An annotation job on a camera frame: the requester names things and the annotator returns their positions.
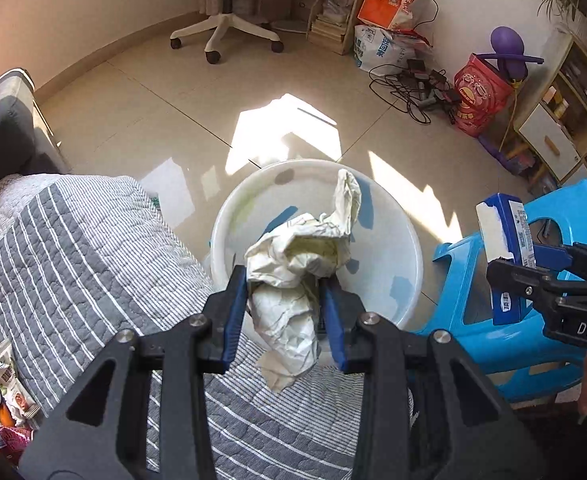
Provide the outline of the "red gift bag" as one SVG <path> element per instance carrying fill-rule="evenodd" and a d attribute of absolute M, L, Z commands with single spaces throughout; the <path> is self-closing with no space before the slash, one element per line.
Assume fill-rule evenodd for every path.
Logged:
<path fill-rule="evenodd" d="M 475 53 L 456 73 L 453 86 L 461 97 L 454 113 L 454 124 L 473 138 L 480 136 L 514 93 L 513 85 Z"/>

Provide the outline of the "red snack bag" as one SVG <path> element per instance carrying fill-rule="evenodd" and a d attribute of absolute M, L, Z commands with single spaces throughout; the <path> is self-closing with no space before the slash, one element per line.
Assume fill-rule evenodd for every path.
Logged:
<path fill-rule="evenodd" d="M 30 427 L 0 426 L 0 453 L 12 464 L 18 465 L 33 436 L 34 430 Z"/>

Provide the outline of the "orange cardboard box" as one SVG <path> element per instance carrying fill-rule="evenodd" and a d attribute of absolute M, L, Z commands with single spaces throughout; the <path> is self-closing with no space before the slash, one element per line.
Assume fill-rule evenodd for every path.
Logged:
<path fill-rule="evenodd" d="M 363 0 L 357 19 L 390 32 L 408 32 L 437 16 L 435 0 Z"/>

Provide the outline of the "dark grey sofa cushion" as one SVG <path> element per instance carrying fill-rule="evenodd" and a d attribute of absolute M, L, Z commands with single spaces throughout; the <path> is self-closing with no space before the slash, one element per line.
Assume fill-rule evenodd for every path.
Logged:
<path fill-rule="evenodd" d="M 0 181 L 11 174 L 68 174 L 57 139 L 36 102 L 29 73 L 13 68 L 0 76 Z"/>

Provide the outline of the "white snack packet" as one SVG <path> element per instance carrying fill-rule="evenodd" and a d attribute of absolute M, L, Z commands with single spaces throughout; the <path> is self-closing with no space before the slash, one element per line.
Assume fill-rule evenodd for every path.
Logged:
<path fill-rule="evenodd" d="M 19 379 L 12 342 L 8 338 L 0 343 L 0 390 L 18 426 L 24 426 L 39 413 L 38 402 Z"/>

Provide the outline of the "blue white barcode box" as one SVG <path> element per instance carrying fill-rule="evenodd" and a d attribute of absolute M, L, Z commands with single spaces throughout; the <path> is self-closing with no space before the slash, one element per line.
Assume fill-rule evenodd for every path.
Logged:
<path fill-rule="evenodd" d="M 487 263 L 504 259 L 517 266 L 536 267 L 528 217 L 520 198 L 493 194 L 476 206 L 476 213 Z M 511 298 L 507 292 L 499 295 L 491 289 L 491 308 L 494 325 L 514 324 L 531 311 L 532 301 Z"/>

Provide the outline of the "blue plastic stool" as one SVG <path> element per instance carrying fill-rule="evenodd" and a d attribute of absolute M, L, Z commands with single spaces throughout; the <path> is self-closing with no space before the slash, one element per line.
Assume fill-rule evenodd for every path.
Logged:
<path fill-rule="evenodd" d="M 529 223 L 554 221 L 563 242 L 587 244 L 587 179 L 550 192 L 522 209 Z M 447 330 L 485 374 L 513 374 L 499 386 L 509 402 L 551 396 L 578 385 L 585 351 L 545 337 L 543 318 L 525 300 L 511 303 L 505 324 L 496 325 L 489 318 L 465 322 L 471 284 L 483 250 L 479 232 L 435 248 L 432 260 L 446 259 L 449 269 L 435 311 L 418 333 L 428 335 L 434 330 Z"/>

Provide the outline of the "grey striped quilted cover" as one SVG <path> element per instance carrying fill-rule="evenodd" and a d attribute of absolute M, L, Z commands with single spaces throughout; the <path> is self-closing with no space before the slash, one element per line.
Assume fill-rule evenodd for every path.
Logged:
<path fill-rule="evenodd" d="M 168 330 L 200 310 L 211 278 L 129 177 L 35 174 L 0 181 L 0 344 L 51 414 L 123 328 Z M 222 479 L 347 479 L 363 379 L 315 366 L 280 393 L 261 348 L 240 341 L 231 369 L 205 380 Z"/>

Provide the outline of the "white blue plastic bag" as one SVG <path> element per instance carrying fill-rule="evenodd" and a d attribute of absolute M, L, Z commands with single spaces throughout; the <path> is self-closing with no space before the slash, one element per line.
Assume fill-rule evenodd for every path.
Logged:
<path fill-rule="evenodd" d="M 357 67 L 375 76 L 394 75 L 408 68 L 416 51 L 379 27 L 354 27 L 353 56 Z"/>

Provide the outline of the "orange peel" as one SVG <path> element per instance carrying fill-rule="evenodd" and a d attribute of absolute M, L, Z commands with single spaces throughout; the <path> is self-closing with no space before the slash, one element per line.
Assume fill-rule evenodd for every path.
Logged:
<path fill-rule="evenodd" d="M 3 427 L 15 426 L 13 416 L 4 403 L 0 405 L 0 425 Z"/>

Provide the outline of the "white plastic trash bucket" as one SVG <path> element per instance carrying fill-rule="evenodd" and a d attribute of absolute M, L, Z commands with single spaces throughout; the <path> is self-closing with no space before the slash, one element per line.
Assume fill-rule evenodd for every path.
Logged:
<path fill-rule="evenodd" d="M 419 240 L 400 204 L 359 171 L 326 160 L 280 162 L 243 180 L 225 200 L 211 235 L 217 288 L 252 252 L 284 281 L 336 272 L 367 310 L 404 327 L 423 284 Z"/>

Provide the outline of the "purple balloon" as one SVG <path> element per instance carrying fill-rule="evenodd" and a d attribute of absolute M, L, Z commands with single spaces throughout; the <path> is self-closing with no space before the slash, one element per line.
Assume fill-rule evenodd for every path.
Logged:
<path fill-rule="evenodd" d="M 499 26 L 490 35 L 490 53 L 477 54 L 484 61 L 495 61 L 501 76 L 509 82 L 519 82 L 528 77 L 528 65 L 543 65 L 544 59 L 525 54 L 525 43 L 514 29 Z"/>

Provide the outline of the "white paper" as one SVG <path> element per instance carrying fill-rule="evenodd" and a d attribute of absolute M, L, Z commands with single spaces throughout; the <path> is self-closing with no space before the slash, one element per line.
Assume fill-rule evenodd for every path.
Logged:
<path fill-rule="evenodd" d="M 299 214 L 263 234 L 246 251 L 249 311 L 254 330 L 268 346 L 257 365 L 276 393 L 318 361 L 317 281 L 329 278 L 350 260 L 361 204 L 359 182 L 341 169 L 331 214 Z"/>

